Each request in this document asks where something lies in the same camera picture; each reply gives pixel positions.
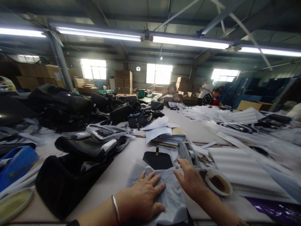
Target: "paper pile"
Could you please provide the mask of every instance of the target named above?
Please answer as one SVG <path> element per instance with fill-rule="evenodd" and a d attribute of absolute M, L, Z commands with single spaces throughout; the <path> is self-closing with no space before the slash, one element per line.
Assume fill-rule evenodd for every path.
<path fill-rule="evenodd" d="M 197 121 L 215 122 L 235 122 L 242 124 L 257 123 L 259 119 L 265 118 L 263 114 L 254 108 L 240 112 L 231 112 L 229 110 L 221 110 L 216 106 L 209 108 L 207 106 L 194 106 L 193 108 L 186 108 L 181 111 L 184 116 Z"/>
<path fill-rule="evenodd" d="M 185 141 L 186 134 L 176 124 L 168 123 L 168 117 L 164 116 L 153 121 L 145 130 L 146 143 L 169 150 L 178 150 L 178 144 Z"/>
<path fill-rule="evenodd" d="M 178 144 L 186 140 L 186 134 L 181 128 L 172 128 L 171 133 L 161 134 L 152 140 L 152 144 L 170 150 L 178 150 Z"/>

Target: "left hand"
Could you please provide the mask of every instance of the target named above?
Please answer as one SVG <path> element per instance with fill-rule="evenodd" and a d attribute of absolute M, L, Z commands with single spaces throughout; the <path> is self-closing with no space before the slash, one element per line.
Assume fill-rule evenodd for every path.
<path fill-rule="evenodd" d="M 162 203 L 154 202 L 154 198 L 165 188 L 165 184 L 156 186 L 161 177 L 160 175 L 154 177 L 154 175 L 155 173 L 152 172 L 144 178 L 145 171 L 143 171 L 133 187 L 115 195 L 122 222 L 132 218 L 147 222 L 165 211 Z"/>

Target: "hand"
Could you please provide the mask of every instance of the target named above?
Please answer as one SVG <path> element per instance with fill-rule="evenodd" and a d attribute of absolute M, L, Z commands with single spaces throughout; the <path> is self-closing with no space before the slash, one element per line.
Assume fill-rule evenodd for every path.
<path fill-rule="evenodd" d="M 178 171 L 174 171 L 173 173 L 187 195 L 196 201 L 197 198 L 199 198 L 203 192 L 208 191 L 208 189 L 199 172 L 195 170 L 187 159 L 177 159 L 177 161 L 184 171 L 184 177 Z"/>
<path fill-rule="evenodd" d="M 150 173 L 146 178 L 142 172 L 133 187 L 124 189 L 115 195 L 120 220 L 125 222 L 129 219 L 150 221 L 152 218 L 165 211 L 162 203 L 155 202 L 156 198 L 165 188 L 165 184 L 155 186 L 160 180 L 160 175 Z"/>

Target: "ceiling light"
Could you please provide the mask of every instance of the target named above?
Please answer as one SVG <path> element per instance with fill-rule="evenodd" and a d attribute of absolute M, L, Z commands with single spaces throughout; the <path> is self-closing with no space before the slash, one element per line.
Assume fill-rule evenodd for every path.
<path fill-rule="evenodd" d="M 91 36 L 91 37 L 99 37 L 99 38 L 111 38 L 111 39 L 119 39 L 119 40 L 127 40 L 127 41 L 143 41 L 144 35 L 130 35 L 130 34 L 122 34 L 122 33 L 112 33 L 106 31 L 96 31 L 96 30 L 84 30 L 84 29 L 76 29 L 76 28 L 68 28 L 68 27 L 56 27 L 56 30 L 61 34 L 67 35 L 83 35 L 83 36 Z"/>
<path fill-rule="evenodd" d="M 181 36 L 168 35 L 162 36 L 160 34 L 150 34 L 150 40 L 152 42 L 184 45 L 184 46 L 197 46 L 203 48 L 214 48 L 214 49 L 226 49 L 233 42 L 223 40 L 211 40 L 211 39 L 187 39 Z"/>
<path fill-rule="evenodd" d="M 240 52 L 248 53 L 260 53 L 258 48 L 255 47 L 241 47 L 238 49 Z M 287 57 L 301 57 L 301 52 L 288 49 L 266 49 L 261 48 L 262 53 L 268 55 L 278 55 L 278 56 L 287 56 Z"/>
<path fill-rule="evenodd" d="M 46 38 L 46 36 L 42 34 L 42 31 L 8 29 L 8 28 L 0 28 L 0 35 L 21 35 L 21 36 Z"/>

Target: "bracelet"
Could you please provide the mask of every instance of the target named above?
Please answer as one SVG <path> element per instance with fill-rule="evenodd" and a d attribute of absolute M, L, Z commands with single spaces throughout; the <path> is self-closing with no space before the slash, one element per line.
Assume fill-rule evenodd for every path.
<path fill-rule="evenodd" d="M 116 203 L 116 199 L 115 199 L 114 195 L 112 195 L 112 201 L 113 201 L 113 204 L 114 204 L 114 209 L 115 209 L 118 225 L 121 225 L 119 211 L 118 211 L 118 207 L 117 207 L 117 203 Z"/>

